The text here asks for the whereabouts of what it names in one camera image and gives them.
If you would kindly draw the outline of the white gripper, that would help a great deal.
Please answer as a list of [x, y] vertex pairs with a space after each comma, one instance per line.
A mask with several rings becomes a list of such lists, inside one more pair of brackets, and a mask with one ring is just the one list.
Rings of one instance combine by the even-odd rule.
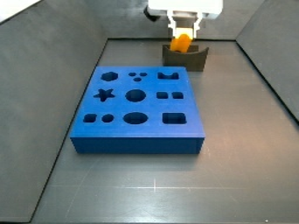
[[203, 18], [215, 19], [223, 10], [223, 0], [147, 0], [144, 15], [151, 21], [168, 17], [168, 28], [172, 37], [177, 37], [175, 18], [177, 13], [191, 15], [192, 37], [196, 38]]

